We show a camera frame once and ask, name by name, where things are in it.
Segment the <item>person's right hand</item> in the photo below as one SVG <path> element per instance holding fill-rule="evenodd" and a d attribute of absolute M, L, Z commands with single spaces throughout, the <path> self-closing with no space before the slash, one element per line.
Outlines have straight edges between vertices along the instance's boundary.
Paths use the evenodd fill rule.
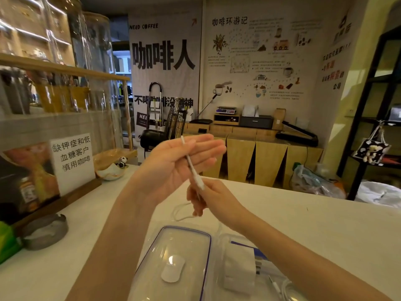
<path fill-rule="evenodd" d="M 249 211 L 218 179 L 209 179 L 207 209 L 224 225 L 238 233 L 244 232 Z"/>

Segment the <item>person's left hand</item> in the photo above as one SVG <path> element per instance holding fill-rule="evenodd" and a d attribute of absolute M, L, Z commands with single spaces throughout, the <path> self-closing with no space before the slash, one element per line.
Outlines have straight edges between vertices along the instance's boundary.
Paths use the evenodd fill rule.
<path fill-rule="evenodd" d="M 201 173 L 212 167 L 217 158 L 226 152 L 222 140 L 214 138 L 206 142 L 193 142 L 175 148 L 156 146 L 130 179 L 135 201 L 143 207 L 156 207 L 193 173 Z"/>

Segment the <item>person's left forearm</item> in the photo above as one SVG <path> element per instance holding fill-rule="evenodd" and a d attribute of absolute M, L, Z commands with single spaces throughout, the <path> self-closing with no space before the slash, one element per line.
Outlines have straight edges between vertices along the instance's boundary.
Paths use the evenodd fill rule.
<path fill-rule="evenodd" d="M 151 218 L 165 198 L 124 188 L 65 301 L 128 300 Z"/>

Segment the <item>person's right forearm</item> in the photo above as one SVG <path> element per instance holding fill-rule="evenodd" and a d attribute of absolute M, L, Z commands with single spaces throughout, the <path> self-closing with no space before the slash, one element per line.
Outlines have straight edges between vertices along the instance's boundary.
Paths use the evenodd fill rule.
<path fill-rule="evenodd" d="M 232 229 L 254 243 L 309 301 L 392 301 L 244 208 Z"/>

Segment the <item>black chair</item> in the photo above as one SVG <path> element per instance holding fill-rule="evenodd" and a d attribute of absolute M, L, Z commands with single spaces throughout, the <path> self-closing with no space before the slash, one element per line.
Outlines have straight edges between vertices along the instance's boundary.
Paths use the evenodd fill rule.
<path fill-rule="evenodd" d="M 140 146 L 145 152 L 152 151 L 160 143 L 167 140 L 166 133 L 158 130 L 144 130 L 140 137 Z"/>

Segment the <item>small wooden box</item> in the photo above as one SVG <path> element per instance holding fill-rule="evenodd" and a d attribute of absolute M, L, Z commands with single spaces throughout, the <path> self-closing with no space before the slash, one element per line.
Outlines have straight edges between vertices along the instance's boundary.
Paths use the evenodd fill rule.
<path fill-rule="evenodd" d="M 213 117 L 213 124 L 239 126 L 241 115 L 216 113 Z"/>

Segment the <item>folding step ladder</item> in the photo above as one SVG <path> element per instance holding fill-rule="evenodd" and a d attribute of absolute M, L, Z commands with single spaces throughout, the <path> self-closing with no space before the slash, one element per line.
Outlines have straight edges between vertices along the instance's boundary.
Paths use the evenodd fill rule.
<path fill-rule="evenodd" d="M 159 97 L 152 96 L 152 88 L 159 87 Z M 163 131 L 164 110 L 162 100 L 162 86 L 158 82 L 152 82 L 149 85 L 149 95 L 147 103 L 147 129 L 154 126 L 155 130 Z"/>

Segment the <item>black printer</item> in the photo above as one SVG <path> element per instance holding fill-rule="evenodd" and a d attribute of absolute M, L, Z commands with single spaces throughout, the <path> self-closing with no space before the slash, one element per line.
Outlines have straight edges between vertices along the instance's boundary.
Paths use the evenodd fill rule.
<path fill-rule="evenodd" d="M 257 128 L 257 129 L 272 129 L 274 117 L 260 115 L 258 117 L 241 116 L 239 120 L 240 127 Z"/>

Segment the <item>clear lid with blue rim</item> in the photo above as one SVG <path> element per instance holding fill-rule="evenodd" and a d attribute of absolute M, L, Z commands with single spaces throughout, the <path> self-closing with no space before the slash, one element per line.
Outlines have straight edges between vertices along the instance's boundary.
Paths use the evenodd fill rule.
<path fill-rule="evenodd" d="M 161 227 L 138 265 L 127 301 L 203 301 L 211 253 L 210 233 Z"/>

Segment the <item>white computer mouse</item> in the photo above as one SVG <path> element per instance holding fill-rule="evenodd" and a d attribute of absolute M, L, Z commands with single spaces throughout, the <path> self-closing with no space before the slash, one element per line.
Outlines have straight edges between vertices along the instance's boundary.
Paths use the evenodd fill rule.
<path fill-rule="evenodd" d="M 161 279 L 166 283 L 178 282 L 185 262 L 185 259 L 177 254 L 168 257 L 167 263 L 161 273 Z"/>

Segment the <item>white power adapter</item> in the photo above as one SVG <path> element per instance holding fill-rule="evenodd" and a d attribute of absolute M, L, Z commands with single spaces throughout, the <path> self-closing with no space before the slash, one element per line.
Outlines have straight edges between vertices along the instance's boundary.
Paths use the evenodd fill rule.
<path fill-rule="evenodd" d="M 223 287 L 227 290 L 251 295 L 256 282 L 254 248 L 228 243 L 224 256 Z"/>

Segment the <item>wooden counter cabinet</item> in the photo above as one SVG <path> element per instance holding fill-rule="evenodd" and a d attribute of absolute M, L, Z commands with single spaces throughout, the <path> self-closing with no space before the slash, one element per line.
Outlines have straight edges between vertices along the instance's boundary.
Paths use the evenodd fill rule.
<path fill-rule="evenodd" d="M 203 172 L 210 178 L 289 189 L 293 164 L 299 162 L 314 170 L 323 154 L 323 148 L 278 139 L 276 130 L 219 124 L 184 126 L 185 136 L 203 132 L 223 140 L 227 147 L 216 164 Z"/>

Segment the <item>white ceramic dish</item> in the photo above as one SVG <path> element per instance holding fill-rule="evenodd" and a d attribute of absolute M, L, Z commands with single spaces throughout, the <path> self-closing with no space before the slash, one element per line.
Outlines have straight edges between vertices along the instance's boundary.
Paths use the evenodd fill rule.
<path fill-rule="evenodd" d="M 120 164 L 111 164 L 104 170 L 96 170 L 96 175 L 104 181 L 115 181 L 124 176 L 126 167 L 120 167 Z"/>

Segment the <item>grey banner with black letters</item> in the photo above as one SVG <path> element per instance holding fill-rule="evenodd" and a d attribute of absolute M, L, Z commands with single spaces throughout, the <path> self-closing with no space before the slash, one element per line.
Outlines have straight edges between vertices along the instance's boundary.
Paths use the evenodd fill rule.
<path fill-rule="evenodd" d="M 135 140 L 147 128 L 148 101 L 162 102 L 164 120 L 178 97 L 198 114 L 202 5 L 128 15 Z"/>

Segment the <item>brown cardboard box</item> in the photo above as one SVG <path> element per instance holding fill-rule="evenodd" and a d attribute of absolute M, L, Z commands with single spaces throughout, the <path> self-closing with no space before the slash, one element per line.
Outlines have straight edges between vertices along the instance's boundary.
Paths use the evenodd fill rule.
<path fill-rule="evenodd" d="M 273 112 L 272 130 L 280 131 L 283 129 L 283 121 L 285 120 L 286 109 L 277 108 Z"/>

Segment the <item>clear plastic storage box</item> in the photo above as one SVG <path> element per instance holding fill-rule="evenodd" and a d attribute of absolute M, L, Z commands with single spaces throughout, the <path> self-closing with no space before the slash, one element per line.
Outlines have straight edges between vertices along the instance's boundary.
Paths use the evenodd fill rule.
<path fill-rule="evenodd" d="M 228 243 L 254 248 L 255 288 L 251 295 L 223 287 L 224 256 Z M 242 236 L 223 233 L 217 238 L 213 277 L 208 284 L 207 301 L 308 301 L 303 293 L 253 243 Z"/>

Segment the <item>black sealing machine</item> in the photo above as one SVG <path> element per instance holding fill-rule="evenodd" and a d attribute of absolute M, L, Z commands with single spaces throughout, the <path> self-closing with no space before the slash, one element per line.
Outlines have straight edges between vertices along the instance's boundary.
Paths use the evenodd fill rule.
<path fill-rule="evenodd" d="M 283 129 L 275 135 L 277 139 L 298 143 L 309 147 L 318 147 L 318 136 L 298 126 L 283 121 Z"/>

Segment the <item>tall glass jar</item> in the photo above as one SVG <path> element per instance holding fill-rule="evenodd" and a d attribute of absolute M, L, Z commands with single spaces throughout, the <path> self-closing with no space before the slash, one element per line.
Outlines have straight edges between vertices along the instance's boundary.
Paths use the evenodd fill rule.
<path fill-rule="evenodd" d="M 88 69 L 97 73 L 115 74 L 112 36 L 109 19 L 101 14 L 83 12 L 88 51 Z M 119 106 L 118 81 L 106 78 L 89 78 L 91 107 L 106 116 L 101 128 L 102 141 L 112 148 L 123 148 L 121 110 Z"/>

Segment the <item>clear plastic bag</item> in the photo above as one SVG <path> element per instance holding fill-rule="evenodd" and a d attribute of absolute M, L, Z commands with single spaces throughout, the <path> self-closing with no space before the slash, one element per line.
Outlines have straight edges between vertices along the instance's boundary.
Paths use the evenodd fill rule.
<path fill-rule="evenodd" d="M 289 179 L 292 191 L 346 199 L 346 192 L 337 179 L 322 177 L 299 162 L 293 164 L 292 170 Z"/>

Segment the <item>white notice sign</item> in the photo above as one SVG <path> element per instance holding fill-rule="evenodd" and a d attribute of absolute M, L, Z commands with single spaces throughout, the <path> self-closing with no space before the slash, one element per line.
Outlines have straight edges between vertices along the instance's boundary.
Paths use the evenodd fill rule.
<path fill-rule="evenodd" d="M 95 179 L 90 133 L 49 141 L 60 196 Z"/>

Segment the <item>wooden sign stand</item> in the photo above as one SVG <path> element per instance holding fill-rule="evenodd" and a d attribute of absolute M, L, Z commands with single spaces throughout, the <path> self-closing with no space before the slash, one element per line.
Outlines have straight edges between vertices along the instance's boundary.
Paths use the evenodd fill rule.
<path fill-rule="evenodd" d="M 50 201 L 50 203 L 45 204 L 43 207 L 39 208 L 37 211 L 31 213 L 30 215 L 22 218 L 20 221 L 14 223 L 12 228 L 17 237 L 20 237 L 23 234 L 23 229 L 32 221 L 44 217 L 48 214 L 58 213 L 62 209 L 68 207 L 81 197 L 86 194 L 92 192 L 94 189 L 102 185 L 101 178 L 95 178 L 88 183 L 85 183 L 81 187 L 78 187 L 76 190 L 69 192 L 63 197 L 57 198 L 56 200 Z"/>

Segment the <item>wooden shelf rack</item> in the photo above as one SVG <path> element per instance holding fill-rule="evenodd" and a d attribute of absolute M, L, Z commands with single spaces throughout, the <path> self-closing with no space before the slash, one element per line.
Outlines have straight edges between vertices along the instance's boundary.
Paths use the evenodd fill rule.
<path fill-rule="evenodd" d="M 106 116 L 91 107 L 90 77 L 128 82 L 122 75 L 0 53 L 0 151 L 84 133 L 94 154 L 124 149 L 101 139 Z"/>

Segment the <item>round metal ashtray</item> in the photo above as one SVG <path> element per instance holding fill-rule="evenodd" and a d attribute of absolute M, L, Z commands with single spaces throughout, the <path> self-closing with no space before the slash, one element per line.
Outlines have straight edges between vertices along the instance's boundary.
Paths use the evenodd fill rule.
<path fill-rule="evenodd" d="M 68 233 L 67 218 L 63 214 L 49 214 L 23 227 L 20 240 L 24 249 L 38 251 L 61 241 Z"/>

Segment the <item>picture menu card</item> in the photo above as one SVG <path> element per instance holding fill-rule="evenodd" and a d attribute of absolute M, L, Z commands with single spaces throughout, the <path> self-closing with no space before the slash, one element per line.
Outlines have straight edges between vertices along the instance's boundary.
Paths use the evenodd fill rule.
<path fill-rule="evenodd" d="M 59 196 L 48 142 L 0 151 L 0 221 L 12 225 Z"/>

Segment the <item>black bag with bear toy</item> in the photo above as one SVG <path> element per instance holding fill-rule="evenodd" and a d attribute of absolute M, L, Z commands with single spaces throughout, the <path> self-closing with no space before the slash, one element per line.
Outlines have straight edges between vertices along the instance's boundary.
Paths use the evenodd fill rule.
<path fill-rule="evenodd" d="M 377 127 L 369 137 L 363 139 L 358 149 L 351 154 L 351 157 L 369 165 L 380 164 L 391 147 L 384 137 L 384 124 L 385 121 L 378 121 Z"/>

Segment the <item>white plastic bag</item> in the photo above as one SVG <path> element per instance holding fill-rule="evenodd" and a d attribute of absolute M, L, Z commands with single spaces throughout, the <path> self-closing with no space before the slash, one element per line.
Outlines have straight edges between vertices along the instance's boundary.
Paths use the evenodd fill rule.
<path fill-rule="evenodd" d="M 380 182 L 362 181 L 355 201 L 401 209 L 401 189 Z"/>

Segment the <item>black metal shelf unit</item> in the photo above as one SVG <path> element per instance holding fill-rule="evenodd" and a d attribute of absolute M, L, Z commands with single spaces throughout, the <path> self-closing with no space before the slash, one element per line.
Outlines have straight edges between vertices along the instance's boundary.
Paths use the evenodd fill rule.
<path fill-rule="evenodd" d="M 351 157 L 380 120 L 385 121 L 384 137 L 391 145 L 380 164 L 369 165 Z M 343 177 L 352 167 L 355 174 L 343 179 L 351 201 L 360 183 L 374 171 L 388 168 L 401 172 L 401 25 L 379 37 L 336 173 Z"/>

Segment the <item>green packet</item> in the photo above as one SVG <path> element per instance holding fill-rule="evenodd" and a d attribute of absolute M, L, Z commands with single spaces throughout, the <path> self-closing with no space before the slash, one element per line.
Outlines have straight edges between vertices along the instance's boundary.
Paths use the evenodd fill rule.
<path fill-rule="evenodd" d="M 22 246 L 11 226 L 0 221 L 0 264 L 21 251 Z"/>

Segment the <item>illustrated wall poster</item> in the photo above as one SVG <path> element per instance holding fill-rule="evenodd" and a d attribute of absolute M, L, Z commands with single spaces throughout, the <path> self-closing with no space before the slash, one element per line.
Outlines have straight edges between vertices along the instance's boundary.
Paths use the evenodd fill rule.
<path fill-rule="evenodd" d="M 216 15 L 206 52 L 206 82 L 234 99 L 300 101 L 314 78 L 322 19 L 310 15 Z"/>

